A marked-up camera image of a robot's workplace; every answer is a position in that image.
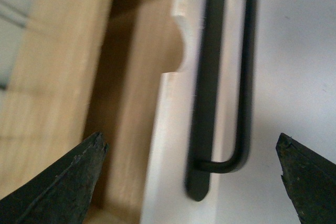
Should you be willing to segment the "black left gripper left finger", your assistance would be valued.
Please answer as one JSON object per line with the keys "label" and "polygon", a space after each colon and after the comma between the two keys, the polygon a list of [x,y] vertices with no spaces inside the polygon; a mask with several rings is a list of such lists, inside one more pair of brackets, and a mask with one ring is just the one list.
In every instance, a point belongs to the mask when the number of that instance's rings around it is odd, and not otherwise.
{"label": "black left gripper left finger", "polygon": [[1,200],[1,223],[83,223],[108,151],[95,132]]}

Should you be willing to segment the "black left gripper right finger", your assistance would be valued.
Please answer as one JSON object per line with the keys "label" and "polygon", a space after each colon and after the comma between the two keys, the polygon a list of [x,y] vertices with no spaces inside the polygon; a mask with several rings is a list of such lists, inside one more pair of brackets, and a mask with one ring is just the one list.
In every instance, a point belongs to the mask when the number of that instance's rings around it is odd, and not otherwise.
{"label": "black left gripper right finger", "polygon": [[301,223],[335,223],[335,164],[281,133],[282,182]]}

